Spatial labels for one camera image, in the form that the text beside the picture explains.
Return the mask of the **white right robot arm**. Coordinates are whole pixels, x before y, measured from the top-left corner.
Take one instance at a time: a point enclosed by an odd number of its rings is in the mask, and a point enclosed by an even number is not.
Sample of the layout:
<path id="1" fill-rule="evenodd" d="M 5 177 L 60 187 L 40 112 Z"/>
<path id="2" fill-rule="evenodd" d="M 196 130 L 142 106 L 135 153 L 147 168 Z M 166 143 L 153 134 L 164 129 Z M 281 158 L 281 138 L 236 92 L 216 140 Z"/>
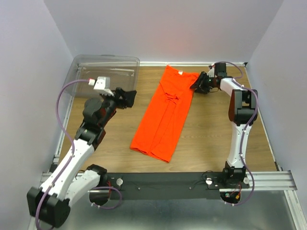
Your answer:
<path id="1" fill-rule="evenodd" d="M 201 72 L 190 86 L 197 93 L 208 94 L 212 89 L 230 96 L 228 118 L 232 124 L 232 139 L 228 158 L 222 172 L 206 174 L 209 188 L 234 188 L 247 179 L 246 150 L 250 130 L 258 117 L 258 92 L 227 75 L 228 62 L 215 62 L 209 72 Z"/>

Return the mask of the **orange t shirt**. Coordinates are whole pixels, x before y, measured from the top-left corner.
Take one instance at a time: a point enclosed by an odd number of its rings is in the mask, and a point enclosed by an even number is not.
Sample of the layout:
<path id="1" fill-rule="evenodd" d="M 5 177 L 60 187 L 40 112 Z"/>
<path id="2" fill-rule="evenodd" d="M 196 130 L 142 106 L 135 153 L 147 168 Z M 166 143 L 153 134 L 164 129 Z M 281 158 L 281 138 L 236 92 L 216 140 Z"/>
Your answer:
<path id="1" fill-rule="evenodd" d="M 195 72 L 167 66 L 130 144 L 130 149 L 170 162 L 189 113 Z"/>

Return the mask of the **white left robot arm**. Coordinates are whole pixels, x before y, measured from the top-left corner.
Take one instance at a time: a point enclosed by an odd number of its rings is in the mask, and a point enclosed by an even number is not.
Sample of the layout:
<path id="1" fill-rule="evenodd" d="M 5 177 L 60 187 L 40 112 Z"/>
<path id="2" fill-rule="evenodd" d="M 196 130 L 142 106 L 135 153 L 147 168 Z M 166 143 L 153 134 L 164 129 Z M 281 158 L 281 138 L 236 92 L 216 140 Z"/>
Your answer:
<path id="1" fill-rule="evenodd" d="M 100 166 L 90 166 L 80 178 L 76 178 L 76 175 L 102 142 L 106 134 L 105 126 L 116 110 L 133 107 L 136 93 L 136 90 L 126 92 L 116 88 L 110 94 L 85 102 L 83 121 L 71 148 L 40 187 L 31 187 L 26 195 L 29 213 L 35 218 L 38 230 L 41 221 L 51 228 L 61 227 L 71 207 L 92 188 L 119 191 L 107 185 L 106 169 Z"/>

